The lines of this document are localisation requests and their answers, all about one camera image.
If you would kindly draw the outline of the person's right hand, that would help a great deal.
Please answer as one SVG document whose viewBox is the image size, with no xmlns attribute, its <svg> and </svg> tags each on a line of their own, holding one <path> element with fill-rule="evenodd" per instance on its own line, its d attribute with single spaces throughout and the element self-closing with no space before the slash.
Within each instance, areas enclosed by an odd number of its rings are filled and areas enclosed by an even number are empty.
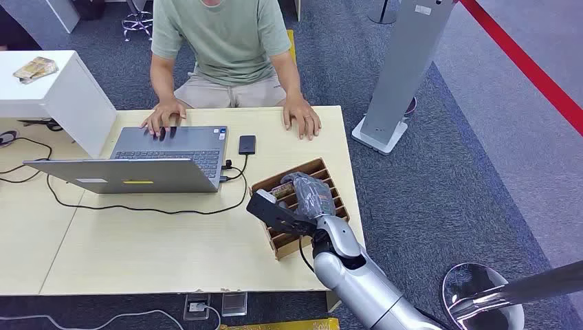
<svg viewBox="0 0 583 330">
<path fill-rule="evenodd" d="M 146 129 L 150 135 L 160 138 L 162 131 L 171 127 L 171 118 L 186 119 L 186 103 L 176 98 L 160 101 L 153 112 L 141 123 L 140 128 Z"/>
</svg>

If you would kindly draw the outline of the person's left hand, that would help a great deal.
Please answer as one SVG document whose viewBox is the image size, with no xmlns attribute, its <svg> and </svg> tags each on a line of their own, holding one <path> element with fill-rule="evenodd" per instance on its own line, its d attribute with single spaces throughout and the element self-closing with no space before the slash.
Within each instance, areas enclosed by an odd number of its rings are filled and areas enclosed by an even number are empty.
<svg viewBox="0 0 583 330">
<path fill-rule="evenodd" d="M 298 137 L 302 140 L 313 140 L 319 135 L 322 123 L 319 115 L 301 94 L 288 94 L 283 105 L 283 121 L 285 128 L 292 128 L 292 120 L 296 121 Z"/>
</svg>

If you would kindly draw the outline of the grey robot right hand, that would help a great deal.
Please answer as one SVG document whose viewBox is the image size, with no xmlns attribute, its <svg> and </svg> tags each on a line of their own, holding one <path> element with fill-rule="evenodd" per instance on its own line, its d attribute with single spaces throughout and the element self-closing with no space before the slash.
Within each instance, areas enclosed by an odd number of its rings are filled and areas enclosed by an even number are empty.
<svg viewBox="0 0 583 330">
<path fill-rule="evenodd" d="M 302 172 L 285 175 L 282 184 L 291 183 L 297 198 L 295 213 L 308 219 L 336 215 L 336 207 L 328 184 Z"/>
</svg>

